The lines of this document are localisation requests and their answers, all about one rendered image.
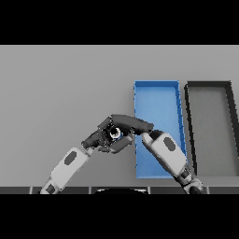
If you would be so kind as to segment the right robot hand dark grey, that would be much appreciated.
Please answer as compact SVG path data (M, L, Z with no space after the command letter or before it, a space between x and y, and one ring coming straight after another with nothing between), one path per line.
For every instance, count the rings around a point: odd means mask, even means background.
M151 133L154 128L153 123L148 123L142 119L120 114L110 115L100 125L98 125L98 128L103 130L109 126L119 128L124 132L133 130L137 135L142 133Z

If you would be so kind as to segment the left robot hand dark grey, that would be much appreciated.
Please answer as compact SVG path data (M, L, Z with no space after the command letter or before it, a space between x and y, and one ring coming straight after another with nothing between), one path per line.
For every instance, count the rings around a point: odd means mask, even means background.
M121 131L120 138L112 139L109 134L112 128L112 126L109 126L103 130L98 128L87 139L82 141L81 145L85 149L98 148L98 150L101 152L113 154L119 153L133 142L134 132L132 130L126 132Z

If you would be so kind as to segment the blue pipe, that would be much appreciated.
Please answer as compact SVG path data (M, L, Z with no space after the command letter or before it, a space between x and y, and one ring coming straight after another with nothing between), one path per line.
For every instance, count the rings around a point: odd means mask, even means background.
M121 131L119 128L117 127L113 127L111 130L110 130L110 136L112 139L118 139L121 137Z

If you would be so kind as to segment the blue bin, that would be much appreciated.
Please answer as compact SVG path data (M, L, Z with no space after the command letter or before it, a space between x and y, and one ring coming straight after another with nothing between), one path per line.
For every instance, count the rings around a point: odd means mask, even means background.
M154 124L156 130L169 133L187 154L181 93L178 80L136 80L134 82L134 116ZM136 177L143 179L171 178L142 144L134 137Z

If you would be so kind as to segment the dark grey bin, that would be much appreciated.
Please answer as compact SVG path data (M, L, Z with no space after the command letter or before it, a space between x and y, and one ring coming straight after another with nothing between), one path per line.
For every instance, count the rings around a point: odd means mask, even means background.
M190 146L198 176L239 176L239 121L230 81L184 87Z

